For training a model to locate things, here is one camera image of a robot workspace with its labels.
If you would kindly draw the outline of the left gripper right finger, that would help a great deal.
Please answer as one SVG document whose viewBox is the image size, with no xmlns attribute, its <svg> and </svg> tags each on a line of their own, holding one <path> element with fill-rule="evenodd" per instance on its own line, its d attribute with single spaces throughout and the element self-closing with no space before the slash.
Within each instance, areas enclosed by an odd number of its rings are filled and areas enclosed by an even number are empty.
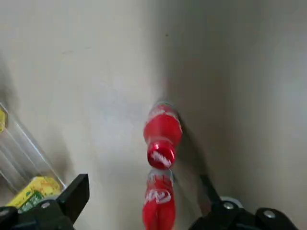
<svg viewBox="0 0 307 230">
<path fill-rule="evenodd" d="M 281 211 L 261 207 L 252 214 L 232 200 L 222 200 L 210 178 L 200 175 L 211 209 L 199 217 L 190 230 L 296 230 L 297 226 Z"/>
</svg>

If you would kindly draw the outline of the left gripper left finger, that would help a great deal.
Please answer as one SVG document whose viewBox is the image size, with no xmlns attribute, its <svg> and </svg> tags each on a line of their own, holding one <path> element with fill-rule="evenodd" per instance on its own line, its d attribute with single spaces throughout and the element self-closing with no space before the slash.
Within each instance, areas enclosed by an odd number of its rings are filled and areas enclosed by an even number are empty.
<svg viewBox="0 0 307 230">
<path fill-rule="evenodd" d="M 0 208 L 2 230 L 73 230 L 89 201 L 89 176 L 79 174 L 56 199 L 46 199 L 19 213 L 13 206 Z"/>
</svg>

